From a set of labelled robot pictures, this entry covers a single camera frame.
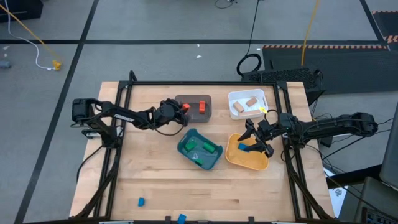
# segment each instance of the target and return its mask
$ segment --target green block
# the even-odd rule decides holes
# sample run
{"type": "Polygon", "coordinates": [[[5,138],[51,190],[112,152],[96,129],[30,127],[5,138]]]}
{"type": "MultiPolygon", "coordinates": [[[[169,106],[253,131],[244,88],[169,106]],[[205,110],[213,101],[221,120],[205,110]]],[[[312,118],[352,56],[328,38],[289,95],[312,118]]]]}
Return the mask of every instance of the green block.
{"type": "Polygon", "coordinates": [[[197,145],[197,142],[195,140],[189,140],[186,144],[185,144],[185,149],[187,150],[187,152],[191,151],[195,146],[197,145]]]}
{"type": "Polygon", "coordinates": [[[203,165],[203,160],[201,160],[201,159],[196,159],[196,160],[195,160],[195,163],[198,164],[199,166],[202,166],[202,165],[203,165]]]}
{"type": "Polygon", "coordinates": [[[208,144],[207,142],[203,143],[203,148],[210,153],[213,153],[216,150],[215,147],[213,147],[211,144],[208,144]]]}

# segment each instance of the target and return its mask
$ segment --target yellow cable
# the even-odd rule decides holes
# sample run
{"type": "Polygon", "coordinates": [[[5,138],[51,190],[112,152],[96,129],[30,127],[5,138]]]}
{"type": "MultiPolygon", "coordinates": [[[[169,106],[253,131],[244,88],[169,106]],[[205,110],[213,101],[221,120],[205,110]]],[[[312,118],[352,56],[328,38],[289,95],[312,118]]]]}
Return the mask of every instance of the yellow cable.
{"type": "Polygon", "coordinates": [[[315,4],[315,8],[313,9],[312,16],[311,16],[310,25],[308,25],[307,34],[305,34],[303,53],[301,55],[301,66],[304,65],[304,55],[305,55],[305,48],[307,46],[307,39],[308,39],[308,36],[310,35],[311,25],[312,25],[313,19],[315,18],[315,15],[317,14],[318,6],[319,6],[319,0],[317,0],[317,3],[315,4]]]}
{"type": "Polygon", "coordinates": [[[39,37],[37,37],[28,27],[25,26],[16,16],[13,15],[13,13],[9,12],[4,6],[0,4],[0,8],[4,10],[6,13],[8,13],[10,16],[12,16],[25,30],[27,30],[32,36],[34,36],[55,58],[57,58],[60,63],[58,62],[53,62],[56,70],[59,70],[59,67],[63,64],[61,57],[59,57],[50,47],[48,47],[42,40],[40,40],[39,37]]]}

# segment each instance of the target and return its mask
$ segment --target yellow object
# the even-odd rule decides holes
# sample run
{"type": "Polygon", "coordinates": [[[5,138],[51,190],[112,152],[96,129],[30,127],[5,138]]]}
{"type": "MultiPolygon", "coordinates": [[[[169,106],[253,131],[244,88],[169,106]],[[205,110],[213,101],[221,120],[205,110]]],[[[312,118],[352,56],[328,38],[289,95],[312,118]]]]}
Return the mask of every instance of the yellow object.
{"type": "Polygon", "coordinates": [[[25,28],[25,30],[27,30],[30,34],[32,34],[32,36],[34,36],[55,58],[57,58],[60,62],[57,62],[57,66],[55,64],[55,62],[53,61],[54,67],[56,70],[59,70],[61,65],[62,65],[62,59],[61,57],[59,57],[53,50],[51,50],[50,47],[48,47],[42,40],[40,40],[39,37],[37,37],[28,27],[25,26],[25,24],[23,24],[16,16],[13,15],[13,13],[11,13],[10,11],[8,11],[4,6],[2,6],[0,4],[0,8],[2,10],[4,10],[6,13],[8,13],[10,16],[12,16],[23,28],[25,28]]]}
{"type": "Polygon", "coordinates": [[[310,25],[308,25],[307,34],[305,34],[303,52],[301,55],[301,66],[304,65],[305,47],[307,46],[307,39],[308,39],[308,36],[310,35],[311,25],[312,25],[313,19],[315,18],[315,15],[317,14],[318,6],[319,6],[319,0],[317,0],[317,3],[315,3],[315,8],[313,9],[313,12],[312,12],[310,25]]]}
{"type": "Polygon", "coordinates": [[[263,112],[264,114],[267,114],[267,113],[268,113],[268,111],[267,111],[265,108],[261,107],[261,106],[260,106],[260,110],[261,110],[261,112],[263,112]]]}
{"type": "Polygon", "coordinates": [[[229,137],[228,145],[226,147],[225,157],[228,162],[244,166],[254,170],[265,170],[268,167],[269,159],[265,152],[245,152],[238,149],[239,143],[251,146],[256,143],[256,139],[248,138],[238,142],[241,134],[232,134],[229,137]]]}

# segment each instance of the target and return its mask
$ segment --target white tray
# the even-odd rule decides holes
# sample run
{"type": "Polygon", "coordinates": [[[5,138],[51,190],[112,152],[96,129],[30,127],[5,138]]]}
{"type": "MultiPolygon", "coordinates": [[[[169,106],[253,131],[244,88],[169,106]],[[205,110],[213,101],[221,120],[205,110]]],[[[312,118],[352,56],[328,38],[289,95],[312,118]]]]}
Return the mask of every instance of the white tray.
{"type": "Polygon", "coordinates": [[[235,102],[239,102],[243,106],[244,111],[258,110],[260,109],[260,107],[263,107],[266,110],[268,110],[268,103],[266,100],[266,96],[264,95],[264,91],[260,89],[231,92],[228,94],[228,101],[229,101],[229,113],[231,114],[232,119],[257,118],[264,114],[263,112],[261,112],[258,114],[239,116],[238,111],[233,107],[235,102]],[[250,100],[252,97],[256,97],[257,102],[254,105],[248,107],[246,105],[246,102],[250,100]]]}

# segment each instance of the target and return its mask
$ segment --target white cable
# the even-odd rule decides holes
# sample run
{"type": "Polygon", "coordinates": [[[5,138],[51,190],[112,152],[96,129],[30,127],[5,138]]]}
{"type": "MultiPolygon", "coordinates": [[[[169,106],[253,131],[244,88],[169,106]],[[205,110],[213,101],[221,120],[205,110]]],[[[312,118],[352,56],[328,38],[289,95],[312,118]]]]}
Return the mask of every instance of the white cable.
{"type": "MultiPolygon", "coordinates": [[[[6,3],[6,8],[7,8],[7,10],[10,11],[9,8],[8,8],[7,0],[4,0],[4,2],[6,3]]],[[[31,41],[29,41],[29,40],[27,40],[27,39],[24,39],[24,38],[22,38],[22,37],[16,37],[16,36],[14,36],[14,35],[11,33],[11,16],[10,16],[10,14],[8,14],[8,33],[9,33],[11,36],[13,36],[13,37],[18,38],[18,39],[21,39],[21,40],[24,40],[24,41],[26,41],[26,42],[28,42],[28,43],[30,43],[30,44],[32,44],[33,46],[36,47],[36,50],[37,50],[36,65],[37,65],[39,68],[47,69],[48,71],[55,70],[55,68],[43,67],[43,66],[40,66],[39,63],[37,63],[37,61],[38,61],[38,59],[39,59],[39,54],[40,54],[39,48],[38,48],[37,45],[35,45],[35,44],[32,43],[31,41]]]]}

